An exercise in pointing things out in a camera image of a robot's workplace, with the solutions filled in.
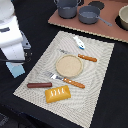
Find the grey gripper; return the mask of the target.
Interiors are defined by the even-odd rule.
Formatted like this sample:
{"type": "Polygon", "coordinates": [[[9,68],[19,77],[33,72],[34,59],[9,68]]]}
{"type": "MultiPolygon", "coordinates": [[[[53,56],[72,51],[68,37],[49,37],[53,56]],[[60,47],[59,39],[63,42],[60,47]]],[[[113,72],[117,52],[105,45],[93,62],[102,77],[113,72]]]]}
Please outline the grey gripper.
{"type": "MultiPolygon", "coordinates": [[[[31,57],[32,56],[31,45],[24,33],[22,33],[22,37],[23,37],[22,46],[24,50],[24,55],[26,57],[31,57]]],[[[7,62],[6,66],[8,67],[9,71],[11,72],[14,78],[25,73],[25,70],[22,65],[14,66],[10,62],[7,62]]]]}

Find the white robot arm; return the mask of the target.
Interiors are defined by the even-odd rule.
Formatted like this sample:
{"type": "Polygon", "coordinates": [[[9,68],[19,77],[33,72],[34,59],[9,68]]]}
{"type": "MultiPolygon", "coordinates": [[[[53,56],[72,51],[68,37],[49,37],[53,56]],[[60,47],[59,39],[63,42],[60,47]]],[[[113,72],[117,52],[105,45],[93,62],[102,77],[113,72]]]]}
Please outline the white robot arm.
{"type": "Polygon", "coordinates": [[[11,0],[0,0],[0,49],[14,78],[25,73],[23,64],[31,60],[31,45],[19,29],[11,0]]]}

